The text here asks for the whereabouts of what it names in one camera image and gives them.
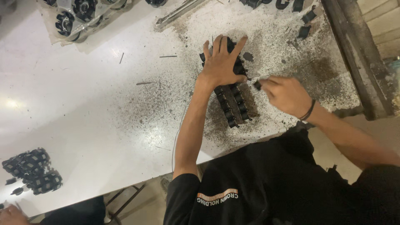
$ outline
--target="thin wire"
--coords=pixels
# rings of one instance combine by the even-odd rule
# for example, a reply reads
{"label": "thin wire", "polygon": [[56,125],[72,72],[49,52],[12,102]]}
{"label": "thin wire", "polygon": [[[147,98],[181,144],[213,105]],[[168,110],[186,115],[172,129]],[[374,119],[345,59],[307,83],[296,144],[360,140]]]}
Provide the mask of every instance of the thin wire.
{"label": "thin wire", "polygon": [[178,131],[176,132],[176,135],[175,135],[174,147],[172,148],[172,159],[171,159],[172,172],[174,172],[174,151],[175,151],[176,137],[178,136],[178,133],[180,131],[180,127],[182,126],[182,121],[183,121],[183,117],[184,117],[185,112],[186,112],[186,107],[188,107],[189,103],[190,103],[190,99],[189,99],[189,102],[186,104],[185,109],[183,110],[182,119],[180,120],[180,124],[179,124],[179,129],[178,129]]}

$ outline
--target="white table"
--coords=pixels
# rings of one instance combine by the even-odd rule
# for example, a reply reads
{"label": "white table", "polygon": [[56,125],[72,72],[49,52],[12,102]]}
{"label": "white table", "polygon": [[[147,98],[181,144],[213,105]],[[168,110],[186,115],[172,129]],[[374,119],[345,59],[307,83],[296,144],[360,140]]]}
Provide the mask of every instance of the white table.
{"label": "white table", "polygon": [[[220,33],[234,41],[248,35],[242,53],[254,56],[253,62],[244,64],[249,77],[307,78],[307,89],[329,110],[360,104],[316,0],[319,16],[312,22],[314,30],[298,41],[297,49],[287,41],[297,36],[310,1],[301,13],[291,12],[292,3],[278,11],[274,3],[252,10],[237,0],[220,1],[223,4],[206,1],[163,32],[155,31],[156,19],[182,1],[169,0],[161,8],[136,1],[132,10],[84,43],[64,47],[50,44],[33,1],[24,1],[3,18],[1,161],[43,147],[64,185],[37,196],[31,190],[10,195],[23,185],[18,180],[0,185],[0,201],[17,202],[26,215],[34,216],[170,173],[175,135],[201,70],[198,55],[204,41]],[[177,57],[159,58],[170,55]],[[307,71],[318,70],[310,65],[324,58],[334,76],[309,76]],[[140,82],[152,83],[137,85]],[[228,128],[212,95],[198,163],[295,125],[297,120],[272,107],[265,94],[250,90],[259,117],[239,129]],[[11,177],[0,169],[1,182]]]}

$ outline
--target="clear plastic bag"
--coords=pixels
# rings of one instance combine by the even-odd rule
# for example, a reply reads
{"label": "clear plastic bag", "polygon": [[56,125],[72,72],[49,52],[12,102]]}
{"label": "clear plastic bag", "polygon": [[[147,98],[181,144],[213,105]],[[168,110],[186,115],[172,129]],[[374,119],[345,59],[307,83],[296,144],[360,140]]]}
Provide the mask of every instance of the clear plastic bag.
{"label": "clear plastic bag", "polygon": [[116,12],[126,11],[132,0],[38,0],[39,11],[52,44],[81,43],[107,24]]}

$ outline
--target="black wristband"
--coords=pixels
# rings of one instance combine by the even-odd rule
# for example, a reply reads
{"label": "black wristband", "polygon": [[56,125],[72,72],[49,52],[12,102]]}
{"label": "black wristband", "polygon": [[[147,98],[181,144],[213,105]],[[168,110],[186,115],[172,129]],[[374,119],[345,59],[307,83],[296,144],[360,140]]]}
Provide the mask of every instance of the black wristband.
{"label": "black wristband", "polygon": [[304,121],[304,120],[308,119],[311,116],[312,110],[314,109],[315,102],[316,102],[315,99],[313,99],[310,109],[308,110],[308,112],[304,116],[299,118],[300,120]]}

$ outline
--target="another person's hand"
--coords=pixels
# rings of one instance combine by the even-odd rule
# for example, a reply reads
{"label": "another person's hand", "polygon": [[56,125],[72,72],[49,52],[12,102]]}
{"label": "another person's hand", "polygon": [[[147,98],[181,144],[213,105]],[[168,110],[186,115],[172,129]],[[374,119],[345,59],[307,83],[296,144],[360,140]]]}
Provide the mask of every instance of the another person's hand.
{"label": "another person's hand", "polygon": [[10,205],[0,211],[0,225],[30,225],[30,223],[17,207]]}
{"label": "another person's hand", "polygon": [[270,76],[259,82],[270,103],[282,112],[301,118],[310,109],[312,99],[296,78]]}
{"label": "another person's hand", "polygon": [[243,49],[246,41],[247,36],[242,37],[242,39],[235,46],[235,49],[229,54],[226,47],[227,36],[223,36],[221,34],[214,40],[212,56],[208,50],[209,41],[206,41],[203,46],[206,61],[203,71],[197,78],[198,82],[201,82],[203,85],[207,85],[214,89],[219,85],[246,81],[246,76],[235,75],[233,73],[233,66],[236,58]]}

